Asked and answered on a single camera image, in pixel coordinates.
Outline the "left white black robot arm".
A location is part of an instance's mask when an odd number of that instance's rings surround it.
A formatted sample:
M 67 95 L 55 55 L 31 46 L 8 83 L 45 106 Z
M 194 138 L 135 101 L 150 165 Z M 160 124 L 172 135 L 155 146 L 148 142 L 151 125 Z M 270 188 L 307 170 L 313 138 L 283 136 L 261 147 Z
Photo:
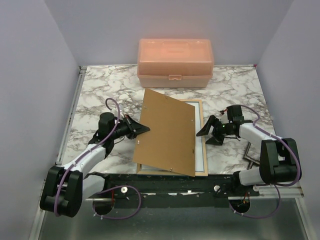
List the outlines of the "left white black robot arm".
M 56 216 L 74 217 L 85 198 L 97 194 L 104 198 L 110 194 L 111 185 L 103 178 L 89 172 L 113 150 L 115 140 L 130 140 L 150 131 L 150 128 L 133 120 L 129 115 L 115 116 L 104 112 L 99 116 L 98 129 L 87 148 L 74 160 L 49 169 L 39 207 Z

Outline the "brown frame backing board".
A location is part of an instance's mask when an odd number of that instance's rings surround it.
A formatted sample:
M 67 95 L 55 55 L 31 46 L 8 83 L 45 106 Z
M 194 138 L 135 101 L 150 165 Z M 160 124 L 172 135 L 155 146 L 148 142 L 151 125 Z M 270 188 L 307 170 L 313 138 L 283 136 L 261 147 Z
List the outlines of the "brown frame backing board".
M 195 107 L 145 89 L 140 121 L 150 130 L 136 138 L 133 162 L 195 176 Z

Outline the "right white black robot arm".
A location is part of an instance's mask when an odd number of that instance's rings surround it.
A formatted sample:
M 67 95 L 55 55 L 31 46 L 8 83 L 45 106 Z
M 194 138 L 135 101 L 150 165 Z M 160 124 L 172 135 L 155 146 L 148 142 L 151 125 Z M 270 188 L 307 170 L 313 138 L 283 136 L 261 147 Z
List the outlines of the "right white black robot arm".
M 293 138 L 283 138 L 258 126 L 255 120 L 246 120 L 242 109 L 244 105 L 228 106 L 221 112 L 227 122 L 210 115 L 205 125 L 196 134 L 198 137 L 211 135 L 207 145 L 221 146 L 226 138 L 244 139 L 260 149 L 259 166 L 235 172 L 230 183 L 230 191 L 241 196 L 248 186 L 276 185 L 290 187 L 302 177 L 297 143 Z

